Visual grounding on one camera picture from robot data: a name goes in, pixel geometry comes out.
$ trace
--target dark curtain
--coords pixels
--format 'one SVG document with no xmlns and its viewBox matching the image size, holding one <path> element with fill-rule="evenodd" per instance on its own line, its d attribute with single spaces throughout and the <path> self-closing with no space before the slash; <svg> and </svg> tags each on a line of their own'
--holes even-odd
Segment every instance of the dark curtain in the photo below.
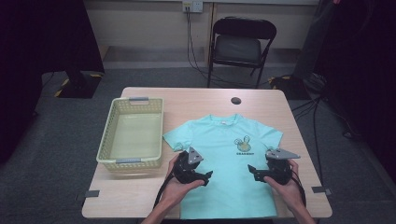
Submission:
<svg viewBox="0 0 396 224">
<path fill-rule="evenodd" d="M 343 0 L 334 12 L 316 66 L 316 72 L 328 80 L 333 101 L 356 125 L 394 182 L 395 12 L 392 0 Z"/>
<path fill-rule="evenodd" d="M 301 55 L 294 67 L 293 76 L 309 79 L 314 72 L 318 55 L 332 21 L 335 5 L 332 0 L 320 0 L 304 41 Z"/>
<path fill-rule="evenodd" d="M 32 119 L 42 74 L 70 65 L 105 71 L 82 0 L 0 5 L 0 161 L 6 161 Z"/>
</svg>

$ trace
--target shirt sleeve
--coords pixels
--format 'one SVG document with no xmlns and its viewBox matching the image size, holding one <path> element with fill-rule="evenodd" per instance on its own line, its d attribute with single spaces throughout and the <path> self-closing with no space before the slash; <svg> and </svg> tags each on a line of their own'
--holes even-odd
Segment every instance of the shirt sleeve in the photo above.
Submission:
<svg viewBox="0 0 396 224">
<path fill-rule="evenodd" d="M 267 146 L 268 149 L 270 148 L 278 148 L 280 140 L 282 139 L 283 133 L 278 131 L 273 127 L 269 127 L 263 125 L 259 122 L 256 122 L 257 133 L 259 138 L 262 140 L 262 143 Z"/>
<path fill-rule="evenodd" d="M 192 141 L 191 121 L 187 121 L 174 130 L 165 133 L 163 139 L 174 151 L 189 148 Z"/>
</svg>

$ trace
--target human arm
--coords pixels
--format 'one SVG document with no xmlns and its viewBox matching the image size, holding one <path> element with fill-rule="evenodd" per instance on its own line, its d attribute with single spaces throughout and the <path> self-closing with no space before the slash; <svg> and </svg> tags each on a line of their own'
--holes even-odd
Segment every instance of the human arm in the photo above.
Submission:
<svg viewBox="0 0 396 224">
<path fill-rule="evenodd" d="M 176 155 L 172 160 L 169 161 L 166 177 L 171 174 L 177 160 L 177 156 L 178 155 Z M 151 213 L 143 220 L 142 224 L 161 223 L 165 216 L 168 214 L 168 212 L 177 204 L 179 204 L 190 190 L 196 189 L 199 186 L 202 186 L 204 183 L 204 180 L 195 180 L 190 184 L 181 184 L 173 177 L 166 185 L 160 201 L 154 207 Z"/>
<path fill-rule="evenodd" d="M 289 164 L 291 166 L 291 170 L 293 171 L 293 177 L 297 179 L 298 164 L 293 160 L 289 160 Z M 269 176 L 266 176 L 264 180 L 274 190 L 276 190 L 300 224 L 315 224 L 315 220 L 311 217 L 308 210 L 304 206 L 297 183 L 295 183 L 293 180 L 290 180 L 286 185 L 280 185 Z"/>
</svg>

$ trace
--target gray carpet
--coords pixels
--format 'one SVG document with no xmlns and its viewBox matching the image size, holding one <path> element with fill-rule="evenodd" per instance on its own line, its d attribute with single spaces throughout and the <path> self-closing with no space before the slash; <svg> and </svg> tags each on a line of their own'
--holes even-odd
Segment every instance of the gray carpet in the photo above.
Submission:
<svg viewBox="0 0 396 224">
<path fill-rule="evenodd" d="M 261 88 L 269 89 L 264 83 L 268 77 L 291 71 L 266 68 Z M 254 84 L 255 77 L 248 73 L 246 69 L 228 67 L 215 70 L 219 77 Z M 75 200 L 91 184 L 111 100 L 119 97 L 125 87 L 204 88 L 206 80 L 192 68 L 106 70 L 92 99 L 60 99 L 53 94 L 65 75 L 50 76 L 43 76 L 43 82 L 49 82 L 36 107 L 38 116 L 9 162 L 0 167 L 0 223 L 136 223 L 135 219 L 86 219 L 81 215 L 81 202 Z M 238 88 L 223 82 L 219 85 Z M 305 102 L 289 101 L 290 108 Z M 345 123 L 326 102 L 319 104 L 316 117 L 323 181 L 332 190 L 329 201 L 333 210 L 332 217 L 320 223 L 394 223 L 394 184 L 370 148 L 342 135 Z M 297 123 L 318 171 L 313 111 Z"/>
</svg>

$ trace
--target wooden table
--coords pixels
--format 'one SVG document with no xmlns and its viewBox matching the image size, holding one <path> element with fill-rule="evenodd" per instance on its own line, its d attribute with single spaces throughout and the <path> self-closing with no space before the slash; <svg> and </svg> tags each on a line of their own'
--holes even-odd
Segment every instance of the wooden table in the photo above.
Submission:
<svg viewBox="0 0 396 224">
<path fill-rule="evenodd" d="M 332 209 L 325 193 L 314 193 L 320 186 L 318 175 L 305 147 L 303 138 L 291 114 L 282 91 L 233 89 L 181 89 L 181 88 L 126 88 L 121 97 L 148 96 L 164 100 L 163 133 L 167 133 L 187 120 L 199 119 L 208 114 L 226 117 L 238 113 L 274 127 L 283 133 L 280 147 L 301 156 L 300 178 L 303 183 L 307 209 L 312 217 L 329 217 Z M 240 105 L 231 102 L 241 99 Z M 82 215 L 87 218 L 146 217 L 152 210 L 157 192 L 163 183 L 168 162 L 176 155 L 163 141 L 163 165 L 145 175 L 110 173 L 98 164 L 90 190 L 100 190 L 98 197 L 87 198 Z M 274 192 L 278 217 L 293 217 L 283 201 Z M 179 218 L 179 206 L 167 218 Z"/>
</svg>

